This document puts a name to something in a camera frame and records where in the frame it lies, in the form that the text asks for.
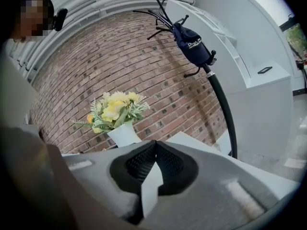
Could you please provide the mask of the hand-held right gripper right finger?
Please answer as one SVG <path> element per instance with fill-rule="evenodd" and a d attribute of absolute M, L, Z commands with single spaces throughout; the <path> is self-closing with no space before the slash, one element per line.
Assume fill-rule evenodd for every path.
<path fill-rule="evenodd" d="M 155 141 L 143 151 L 163 178 L 149 230 L 263 230 L 299 187 L 215 152 Z"/>

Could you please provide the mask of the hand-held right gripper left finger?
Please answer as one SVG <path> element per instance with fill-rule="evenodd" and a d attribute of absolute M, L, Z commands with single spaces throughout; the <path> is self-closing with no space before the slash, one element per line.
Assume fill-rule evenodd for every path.
<path fill-rule="evenodd" d="M 137 225 L 157 204 L 155 141 L 65 156 L 79 184 L 116 216 Z"/>

